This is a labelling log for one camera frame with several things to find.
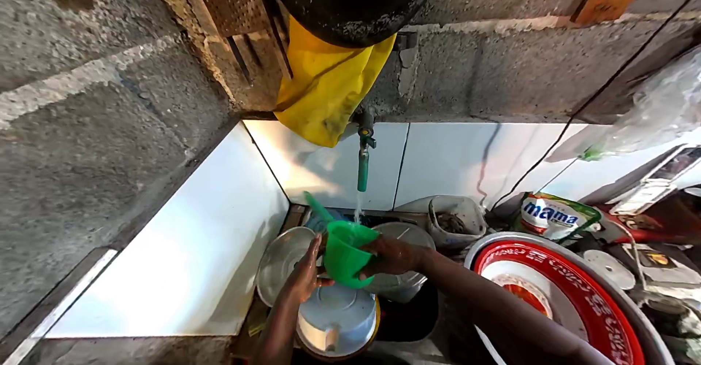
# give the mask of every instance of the green plastic cup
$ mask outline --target green plastic cup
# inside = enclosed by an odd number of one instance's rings
[[[374,276],[365,280],[356,277],[372,257],[371,253],[358,247],[372,242],[379,233],[360,224],[339,220],[329,223],[327,230],[329,237],[326,241],[324,266],[329,276],[352,289],[361,289],[370,284]]]

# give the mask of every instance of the water faucet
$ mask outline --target water faucet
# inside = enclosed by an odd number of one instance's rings
[[[372,137],[374,135],[372,126],[375,118],[367,110],[363,110],[356,119],[360,125],[357,129],[357,134],[360,137],[360,152],[357,154],[357,190],[365,192],[367,190],[367,167],[370,162],[368,147],[375,148],[377,145]]]

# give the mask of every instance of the running water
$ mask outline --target running water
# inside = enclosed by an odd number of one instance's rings
[[[355,223],[360,224],[360,214],[363,212],[363,193],[361,191],[357,192],[355,197]]]

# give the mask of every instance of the mama detergent pouch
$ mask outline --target mama detergent pouch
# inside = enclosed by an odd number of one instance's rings
[[[521,199],[520,213],[512,228],[559,241],[576,234],[601,219],[598,210],[546,194],[527,192]]]

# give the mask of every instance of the perforated metal sheet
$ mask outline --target perforated metal sheet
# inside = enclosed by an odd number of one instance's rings
[[[262,0],[204,0],[222,37],[265,30],[267,15]]]

